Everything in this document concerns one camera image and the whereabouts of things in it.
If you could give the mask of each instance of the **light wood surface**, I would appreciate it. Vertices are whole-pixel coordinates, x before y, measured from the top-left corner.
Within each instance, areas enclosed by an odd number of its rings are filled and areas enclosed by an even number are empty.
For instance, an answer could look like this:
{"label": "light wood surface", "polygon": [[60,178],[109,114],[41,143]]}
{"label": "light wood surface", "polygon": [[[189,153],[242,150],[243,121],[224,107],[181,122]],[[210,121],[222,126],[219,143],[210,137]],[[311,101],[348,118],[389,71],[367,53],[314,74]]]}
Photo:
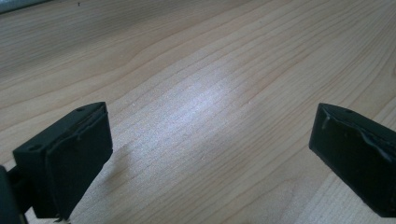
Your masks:
{"label": "light wood surface", "polygon": [[99,101],[114,154],[72,223],[396,222],[307,146],[319,102],[396,130],[393,0],[58,0],[0,15],[2,164]]}

